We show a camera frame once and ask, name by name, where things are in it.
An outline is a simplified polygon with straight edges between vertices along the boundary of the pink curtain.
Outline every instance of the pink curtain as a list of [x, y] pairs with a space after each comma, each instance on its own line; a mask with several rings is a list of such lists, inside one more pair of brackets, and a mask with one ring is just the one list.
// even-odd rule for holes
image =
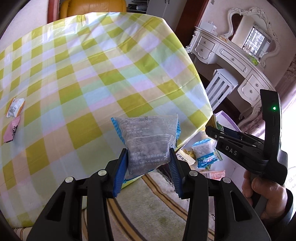
[[[276, 86], [276, 91], [281, 99], [282, 113], [296, 100], [296, 55], [282, 79]], [[265, 131], [265, 122], [262, 120], [262, 113], [251, 123], [241, 128], [242, 132], [261, 136]]]

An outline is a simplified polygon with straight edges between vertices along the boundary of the checkered tablecloth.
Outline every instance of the checkered tablecloth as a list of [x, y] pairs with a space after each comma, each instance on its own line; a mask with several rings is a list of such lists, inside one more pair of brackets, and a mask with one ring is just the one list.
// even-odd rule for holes
[[25, 98], [10, 143], [0, 148], [0, 209], [31, 226], [68, 176], [81, 179], [118, 158], [110, 118], [178, 113], [179, 145], [205, 125], [211, 106], [198, 73], [161, 18], [89, 13], [37, 28], [0, 53], [0, 130]]

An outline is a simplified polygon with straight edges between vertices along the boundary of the vanity table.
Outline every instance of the vanity table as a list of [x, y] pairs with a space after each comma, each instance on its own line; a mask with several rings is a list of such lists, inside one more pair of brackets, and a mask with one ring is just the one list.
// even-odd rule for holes
[[[271, 53], [265, 53], [261, 56], [260, 62], [257, 66], [249, 60], [246, 51], [228, 39], [234, 32], [231, 23], [231, 18], [234, 14], [240, 14], [243, 16], [256, 14], [259, 16], [260, 19], [265, 21], [269, 36], [271, 40], [275, 42], [275, 49]], [[185, 49], [187, 53], [194, 54], [199, 61], [205, 64], [215, 64], [220, 58], [220, 61], [222, 59], [222, 61], [227, 63], [226, 66], [233, 67], [244, 77], [244, 81], [238, 86], [237, 91], [241, 98], [250, 103], [252, 113], [238, 124], [239, 128], [243, 131], [243, 127], [254, 120], [260, 112], [260, 89], [275, 91], [275, 88], [263, 74], [263, 71], [266, 66], [266, 58], [275, 56], [279, 51], [280, 44], [276, 34], [271, 29], [267, 16], [262, 9], [254, 7], [248, 11], [232, 8], [228, 12], [228, 24], [229, 31], [219, 37], [199, 27], [195, 27], [193, 38]]]

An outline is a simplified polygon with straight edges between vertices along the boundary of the silver screw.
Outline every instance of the silver screw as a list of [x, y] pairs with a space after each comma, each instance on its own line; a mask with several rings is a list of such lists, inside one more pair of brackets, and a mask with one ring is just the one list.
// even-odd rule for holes
[[225, 183], [231, 183], [231, 179], [229, 177], [224, 177], [223, 182]]
[[106, 172], [106, 170], [103, 169], [103, 170], [99, 170], [98, 174], [99, 174], [99, 176], [104, 176], [107, 174], [107, 172]]
[[191, 171], [189, 172], [189, 175], [190, 175], [190, 176], [193, 176], [193, 177], [196, 177], [196, 176], [198, 175], [198, 172], [195, 171], [195, 170], [191, 170]]
[[73, 182], [73, 180], [74, 180], [73, 177], [67, 177], [67, 178], [65, 179], [65, 182], [66, 182], [66, 183], [71, 183], [71, 182]]

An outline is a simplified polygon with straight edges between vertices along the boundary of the white stool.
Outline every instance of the white stool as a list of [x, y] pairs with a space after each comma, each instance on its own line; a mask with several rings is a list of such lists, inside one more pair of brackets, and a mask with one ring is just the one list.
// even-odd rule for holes
[[212, 109], [216, 109], [237, 85], [235, 77], [226, 69], [216, 69], [210, 84], [205, 89]]

